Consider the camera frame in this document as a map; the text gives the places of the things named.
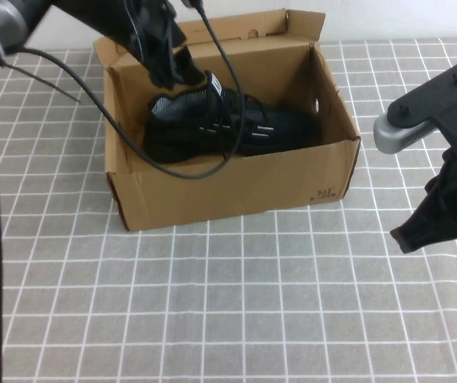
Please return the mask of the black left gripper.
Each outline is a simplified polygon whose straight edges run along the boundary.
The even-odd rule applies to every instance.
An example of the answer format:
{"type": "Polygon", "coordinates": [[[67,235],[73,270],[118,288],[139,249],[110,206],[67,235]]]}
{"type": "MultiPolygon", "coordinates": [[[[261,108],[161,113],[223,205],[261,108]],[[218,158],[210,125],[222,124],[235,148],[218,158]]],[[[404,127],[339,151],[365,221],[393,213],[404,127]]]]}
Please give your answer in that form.
{"type": "Polygon", "coordinates": [[[105,1],[104,36],[124,47],[148,69],[152,83],[165,89],[196,86],[205,73],[195,64],[186,37],[168,1],[105,1]]]}

